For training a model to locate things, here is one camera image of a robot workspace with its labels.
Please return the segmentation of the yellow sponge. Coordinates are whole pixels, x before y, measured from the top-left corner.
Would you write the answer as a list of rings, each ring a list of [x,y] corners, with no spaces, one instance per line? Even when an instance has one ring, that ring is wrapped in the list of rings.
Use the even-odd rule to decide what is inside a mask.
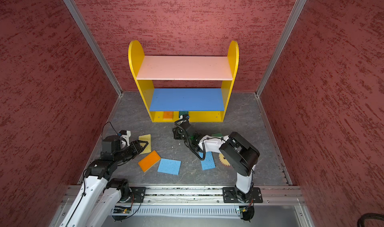
[[[151,141],[152,137],[150,134],[141,135],[139,136],[139,140],[141,141],[141,146],[144,148],[144,150],[141,152],[141,154],[147,154],[152,152],[152,146]]]

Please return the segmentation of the orange sponge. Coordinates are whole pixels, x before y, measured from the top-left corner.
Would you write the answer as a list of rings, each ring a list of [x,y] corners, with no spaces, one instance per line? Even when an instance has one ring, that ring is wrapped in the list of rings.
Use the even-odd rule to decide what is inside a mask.
[[[152,166],[158,163],[161,160],[159,154],[154,150],[149,153],[146,157],[144,157],[141,161],[139,161],[139,166],[141,170],[146,173]]]

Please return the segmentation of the dark green sponge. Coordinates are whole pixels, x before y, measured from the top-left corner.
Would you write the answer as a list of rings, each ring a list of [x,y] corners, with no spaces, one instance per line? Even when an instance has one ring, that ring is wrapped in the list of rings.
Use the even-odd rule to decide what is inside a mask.
[[[179,112],[179,118],[183,118],[184,115],[189,115],[188,111],[180,111]]]

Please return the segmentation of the tan orange-backed sponge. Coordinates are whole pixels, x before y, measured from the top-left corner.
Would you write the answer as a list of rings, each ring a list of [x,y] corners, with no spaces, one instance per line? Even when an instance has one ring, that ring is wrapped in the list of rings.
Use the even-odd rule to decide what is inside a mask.
[[[174,112],[173,111],[164,111],[163,112],[163,120],[173,120]]]

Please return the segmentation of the bright green sponge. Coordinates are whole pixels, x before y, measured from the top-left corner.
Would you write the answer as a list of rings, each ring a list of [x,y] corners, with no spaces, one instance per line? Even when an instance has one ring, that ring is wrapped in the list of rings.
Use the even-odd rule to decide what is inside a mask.
[[[221,133],[215,133],[211,135],[212,137],[223,137]]]

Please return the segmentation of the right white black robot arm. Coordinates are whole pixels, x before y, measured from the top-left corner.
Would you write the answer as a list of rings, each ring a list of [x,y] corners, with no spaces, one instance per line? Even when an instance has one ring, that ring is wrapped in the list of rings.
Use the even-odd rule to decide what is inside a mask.
[[[182,140],[201,161],[209,152],[222,154],[237,172],[235,195],[240,203],[253,202],[253,174],[260,152],[237,132],[226,136],[209,136],[198,133],[186,118],[174,122],[174,139]]]

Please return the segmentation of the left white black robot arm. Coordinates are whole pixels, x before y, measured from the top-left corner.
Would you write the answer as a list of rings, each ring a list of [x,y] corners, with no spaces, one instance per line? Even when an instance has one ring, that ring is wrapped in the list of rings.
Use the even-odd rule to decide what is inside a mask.
[[[113,179],[119,165],[143,152],[147,141],[128,143],[124,138],[105,139],[99,159],[93,161],[83,174],[83,184],[61,227],[100,227],[117,203],[143,203],[145,187],[130,188],[126,179]]]

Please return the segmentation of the yellow shelf with coloured boards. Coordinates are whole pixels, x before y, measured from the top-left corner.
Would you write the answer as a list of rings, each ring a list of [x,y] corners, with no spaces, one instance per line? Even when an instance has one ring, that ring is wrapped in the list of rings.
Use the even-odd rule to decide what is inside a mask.
[[[152,122],[174,122],[188,111],[191,122],[223,122],[239,67],[236,41],[227,56],[147,56],[141,43],[132,41],[129,66]],[[220,88],[156,88],[153,81],[221,81]],[[173,120],[163,120],[173,111]]]

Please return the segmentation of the light blue sponge left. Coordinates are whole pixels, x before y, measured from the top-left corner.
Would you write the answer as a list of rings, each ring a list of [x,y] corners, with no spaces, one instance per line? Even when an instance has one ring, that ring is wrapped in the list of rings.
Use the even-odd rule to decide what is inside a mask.
[[[181,163],[180,160],[162,158],[160,160],[158,172],[177,176],[180,172]]]

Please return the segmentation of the light blue sponge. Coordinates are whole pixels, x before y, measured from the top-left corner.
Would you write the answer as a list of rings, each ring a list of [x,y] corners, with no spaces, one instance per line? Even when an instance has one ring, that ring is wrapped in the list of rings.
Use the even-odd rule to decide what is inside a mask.
[[[201,166],[203,171],[216,168],[212,152],[206,152],[205,159],[201,161]]]
[[[180,172],[181,163],[180,160],[162,158],[160,160],[158,172],[177,176]]]

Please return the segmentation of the light blue sponge right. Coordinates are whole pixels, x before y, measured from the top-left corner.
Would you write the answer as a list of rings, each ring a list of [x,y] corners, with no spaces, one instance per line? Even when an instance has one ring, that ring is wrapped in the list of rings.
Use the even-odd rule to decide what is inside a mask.
[[[205,159],[201,161],[201,166],[203,171],[216,168],[212,152],[206,152]]]

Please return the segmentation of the round smiley face sponge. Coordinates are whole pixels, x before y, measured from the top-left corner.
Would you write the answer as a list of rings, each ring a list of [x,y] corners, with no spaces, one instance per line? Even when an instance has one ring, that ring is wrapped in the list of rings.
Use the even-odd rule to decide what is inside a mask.
[[[229,161],[224,157],[224,155],[222,153],[219,154],[219,160],[220,160],[221,164],[223,164],[224,166],[231,166]]]

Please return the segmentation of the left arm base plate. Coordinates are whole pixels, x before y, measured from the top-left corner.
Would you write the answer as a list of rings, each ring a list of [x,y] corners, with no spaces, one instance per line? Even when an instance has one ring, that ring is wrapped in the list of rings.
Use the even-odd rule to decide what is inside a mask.
[[[122,188],[119,203],[143,203],[146,194],[146,187],[127,187]]]

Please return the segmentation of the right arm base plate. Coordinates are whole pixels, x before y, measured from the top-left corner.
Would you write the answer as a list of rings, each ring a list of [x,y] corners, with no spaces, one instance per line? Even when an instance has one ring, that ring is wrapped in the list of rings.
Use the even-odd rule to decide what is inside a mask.
[[[223,199],[224,203],[240,203],[240,204],[260,204],[263,203],[263,197],[260,188],[251,188],[248,193],[243,193],[236,187],[224,187]]]

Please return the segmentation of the aluminium mounting rail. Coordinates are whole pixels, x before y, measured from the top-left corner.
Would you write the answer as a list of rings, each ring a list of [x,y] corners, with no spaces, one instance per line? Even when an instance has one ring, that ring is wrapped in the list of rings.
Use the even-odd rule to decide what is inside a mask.
[[[300,187],[254,187],[248,201],[240,202],[232,187],[223,186],[161,186],[131,187],[136,204],[144,205],[306,205]]]

